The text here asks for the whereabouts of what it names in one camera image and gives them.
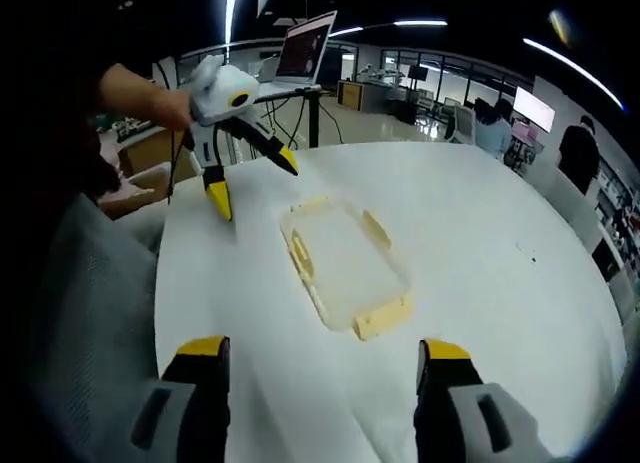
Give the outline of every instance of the human hand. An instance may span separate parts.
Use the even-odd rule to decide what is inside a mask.
[[[193,123],[189,93],[184,90],[158,91],[153,99],[153,121],[168,130],[186,130]]]

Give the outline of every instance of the round white table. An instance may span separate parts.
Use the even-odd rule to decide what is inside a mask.
[[[553,454],[580,448],[626,358],[608,287],[565,221],[476,147],[365,143],[226,169],[234,221],[201,179],[177,185],[160,250],[156,351],[231,338],[227,461],[415,461],[418,342],[472,355],[538,420]],[[279,229],[324,195],[369,209],[412,277],[411,319],[367,342],[327,329]]]

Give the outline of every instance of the laptop screen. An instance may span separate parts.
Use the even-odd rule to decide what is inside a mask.
[[[287,31],[276,77],[314,78],[335,17],[328,13]]]

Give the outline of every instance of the transparent plastic lid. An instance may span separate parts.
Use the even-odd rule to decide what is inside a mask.
[[[293,207],[282,217],[280,228],[328,328],[354,327],[366,339],[364,333],[375,336],[408,317],[407,272],[393,258],[391,241],[368,211],[358,212],[344,200],[321,198]],[[376,328],[358,330],[372,322]]]

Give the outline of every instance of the ceiling light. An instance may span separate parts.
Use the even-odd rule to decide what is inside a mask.
[[[396,26],[447,26],[447,22],[444,20],[407,20],[407,21],[394,21]]]
[[[425,65],[424,63],[420,63],[420,66],[422,68],[427,68],[428,70],[441,71],[440,68],[438,68],[437,66]],[[442,72],[445,73],[445,74],[449,73],[447,70],[444,70]]]
[[[231,25],[233,24],[233,9],[236,0],[227,0],[227,14],[224,19],[224,42],[231,43]]]
[[[523,38],[522,41],[524,41],[529,46],[533,46],[537,50],[545,52],[549,56],[553,56],[557,60],[560,60],[561,62],[563,62],[565,65],[570,66],[571,68],[576,70],[578,73],[580,73],[582,76],[584,76],[587,80],[589,80],[591,83],[593,83],[598,88],[600,88],[602,91],[604,91],[607,94],[607,96],[609,98],[611,98],[615,102],[615,104],[618,105],[620,107],[620,109],[622,109],[624,111],[624,105],[622,104],[622,102],[618,98],[616,98],[616,96],[611,92],[611,90],[609,90],[609,88],[604,86],[600,82],[600,80],[598,80],[595,76],[593,76],[587,70],[585,70],[584,68],[579,66],[577,63],[574,63],[573,61],[571,61],[566,56],[563,56],[560,53],[558,53],[556,51],[553,51],[551,48],[547,48],[546,46],[541,45],[540,43],[537,43],[537,42],[535,42],[533,40],[530,40],[529,38]]]
[[[347,28],[346,30],[334,31],[329,35],[329,38],[338,35],[346,35],[347,33],[355,33],[356,31],[362,31],[362,27],[356,26],[354,28]]]

